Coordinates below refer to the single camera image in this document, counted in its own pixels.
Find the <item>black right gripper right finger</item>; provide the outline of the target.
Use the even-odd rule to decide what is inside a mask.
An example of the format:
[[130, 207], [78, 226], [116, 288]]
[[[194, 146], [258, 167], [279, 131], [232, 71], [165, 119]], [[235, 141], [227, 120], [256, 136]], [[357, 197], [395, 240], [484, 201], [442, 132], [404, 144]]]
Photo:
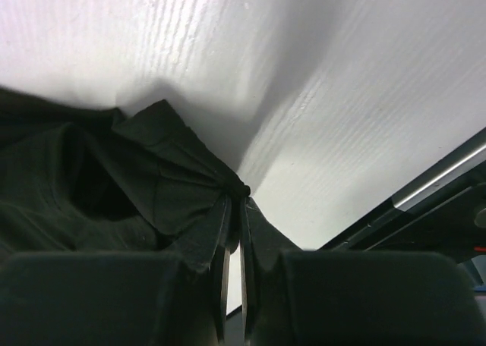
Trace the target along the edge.
[[248, 345], [483, 345], [485, 320], [445, 256], [305, 251], [240, 206]]

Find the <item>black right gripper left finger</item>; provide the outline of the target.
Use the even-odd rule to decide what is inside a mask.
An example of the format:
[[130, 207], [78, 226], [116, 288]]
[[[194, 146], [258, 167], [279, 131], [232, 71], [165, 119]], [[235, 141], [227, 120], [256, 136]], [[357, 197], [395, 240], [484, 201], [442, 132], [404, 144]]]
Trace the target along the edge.
[[232, 202], [157, 252], [19, 253], [1, 267], [3, 345], [221, 345]]

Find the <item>black t shirt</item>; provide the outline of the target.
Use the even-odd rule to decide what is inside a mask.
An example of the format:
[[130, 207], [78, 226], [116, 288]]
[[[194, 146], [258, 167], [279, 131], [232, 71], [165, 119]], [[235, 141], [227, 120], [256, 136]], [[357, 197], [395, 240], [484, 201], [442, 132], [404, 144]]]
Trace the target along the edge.
[[1, 91], [1, 253], [155, 251], [250, 188], [165, 100], [128, 117]]

